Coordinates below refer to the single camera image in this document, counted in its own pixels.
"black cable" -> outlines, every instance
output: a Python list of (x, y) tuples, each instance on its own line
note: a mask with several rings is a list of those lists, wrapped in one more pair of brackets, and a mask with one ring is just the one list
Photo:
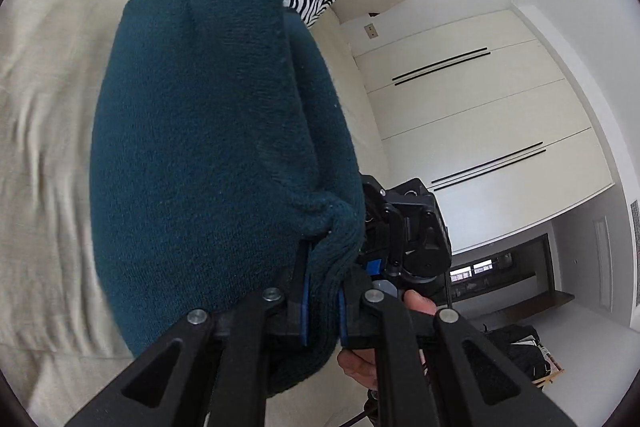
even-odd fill
[(370, 410), (364, 410), (359, 415), (354, 416), (349, 421), (343, 423), (338, 427), (351, 427), (352, 425), (356, 425), (360, 420), (364, 420), (367, 416), (369, 416), (372, 412), (376, 412), (378, 410), (378, 406), (373, 407)]

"beige bedsheet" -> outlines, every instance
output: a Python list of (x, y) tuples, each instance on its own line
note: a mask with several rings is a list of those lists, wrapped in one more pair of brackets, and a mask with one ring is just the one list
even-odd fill
[[(130, 362), (95, 275), (88, 152), (127, 0), (0, 6), (0, 368), (41, 427), (61, 426)], [(386, 159), (362, 78), (328, 12), (314, 27), (363, 171)], [(332, 360), (270, 400), (268, 425), (338, 425), (364, 391)]]

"shelf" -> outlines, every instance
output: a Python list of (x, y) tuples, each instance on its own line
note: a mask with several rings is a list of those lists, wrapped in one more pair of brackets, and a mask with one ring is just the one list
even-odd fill
[[(478, 291), (472, 292), (472, 293), (468, 293), (468, 294), (465, 294), (465, 295), (460, 296), (460, 297), (453, 297), (452, 298), (452, 302), (454, 302), (454, 303), (456, 303), (456, 302), (457, 303), (464, 302), (467, 299), (472, 299), (473, 297), (479, 297), (481, 295), (485, 295), (485, 294), (491, 293), (493, 291), (501, 290), (502, 288), (507, 288), (507, 286), (511, 286), (512, 284), (516, 284), (518, 282), (521, 282), (521, 281), (524, 281), (524, 280), (527, 280), (527, 279), (531, 279), (532, 277), (535, 277), (535, 276), (536, 276), (535, 273), (526, 273), (526, 274), (523, 274), (523, 275), (518, 275), (517, 277), (514, 277), (514, 279), (510, 279), (508, 281), (499, 283), (499, 284), (497, 284), (495, 286), (491, 286), (489, 288), (482, 288), (481, 290), (478, 290)], [(481, 277), (482, 277), (482, 274), (476, 276), (475, 278), (465, 279), (465, 281), (473, 282), (473, 279), (481, 278)], [(442, 305), (444, 303), (445, 302), (442, 301), (442, 300), (436, 302), (436, 304), (438, 304), (438, 305)]]
[(543, 311), (559, 308), (567, 304), (567, 302), (571, 302), (574, 298), (575, 296), (571, 295), (571, 293), (558, 290), (547, 291), (497, 312), (481, 315), (480, 317), (471, 319), (469, 322), (479, 330), (484, 330), (485, 326), (489, 330), (497, 330), (498, 328), (528, 319)]

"metal screw head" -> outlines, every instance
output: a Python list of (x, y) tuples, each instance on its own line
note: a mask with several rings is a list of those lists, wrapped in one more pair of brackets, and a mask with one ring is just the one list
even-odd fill
[(194, 326), (198, 324), (202, 324), (207, 320), (207, 312), (201, 309), (191, 310), (187, 315), (187, 320), (189, 324), (193, 324)]
[(282, 290), (280, 288), (267, 288), (262, 292), (262, 298), (267, 302), (275, 302), (282, 299)]
[(452, 310), (451, 308), (445, 308), (443, 310), (440, 310), (439, 316), (440, 316), (440, 320), (443, 322), (446, 322), (447, 324), (456, 323), (460, 318), (460, 315), (458, 315), (458, 312), (455, 310)]
[(380, 290), (367, 290), (364, 292), (364, 298), (367, 302), (376, 303), (385, 298), (385, 294)]

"air vent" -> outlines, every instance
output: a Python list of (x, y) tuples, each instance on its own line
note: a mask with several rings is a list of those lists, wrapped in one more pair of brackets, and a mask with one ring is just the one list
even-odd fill
[(636, 292), (636, 306), (640, 305), (640, 212), (638, 200), (631, 203), (631, 217), (634, 220), (634, 235), (636, 236), (636, 263), (638, 263), (638, 289)]
[(596, 247), (598, 248), (598, 262), (600, 264), (600, 305), (611, 311), (612, 302), (612, 272), (611, 247), (609, 245), (609, 227), (607, 218), (601, 217), (593, 222), (596, 229)]

